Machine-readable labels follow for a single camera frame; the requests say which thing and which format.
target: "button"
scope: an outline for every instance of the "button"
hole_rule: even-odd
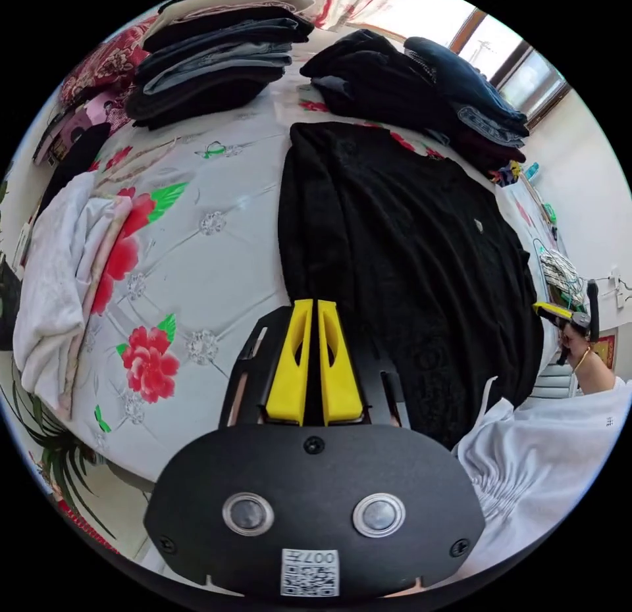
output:
[[[384,538],[404,523],[404,503],[391,494],[371,494],[354,509],[353,522],[358,533],[368,538]]]
[[[374,531],[386,530],[393,525],[396,517],[395,507],[386,500],[371,503],[362,513],[362,521]]]
[[[251,530],[263,524],[265,514],[260,504],[254,500],[243,499],[238,500],[230,508],[230,517],[240,528]]]
[[[245,536],[257,536],[270,529],[275,514],[270,503],[257,494],[241,492],[234,494],[222,507],[226,526]]]

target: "qr code label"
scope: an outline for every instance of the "qr code label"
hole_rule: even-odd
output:
[[[340,590],[338,551],[284,548],[281,594],[286,597],[337,597]]]

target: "red patterned pillow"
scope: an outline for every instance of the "red patterned pillow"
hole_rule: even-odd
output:
[[[149,55],[140,40],[157,17],[152,15],[99,44],[64,79],[59,94],[62,105],[72,103],[84,88],[105,89],[114,84],[125,88],[134,69]]]

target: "stack of folded clothes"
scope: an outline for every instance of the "stack of folded clothes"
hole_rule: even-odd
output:
[[[513,110],[468,62],[424,38],[405,53],[359,30],[301,68],[330,111],[409,128],[450,145],[494,182],[517,180],[527,117]]]
[[[173,0],[147,31],[151,54],[134,76],[126,112],[150,130],[241,107],[292,62],[313,25],[313,0]]]

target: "bracelet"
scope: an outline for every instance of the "bracelet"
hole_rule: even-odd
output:
[[[586,356],[592,351],[591,347],[588,347],[584,351],[584,355],[581,356],[581,360],[577,363],[577,366],[573,369],[573,373],[577,371],[577,369],[581,366],[582,362],[586,359]]]

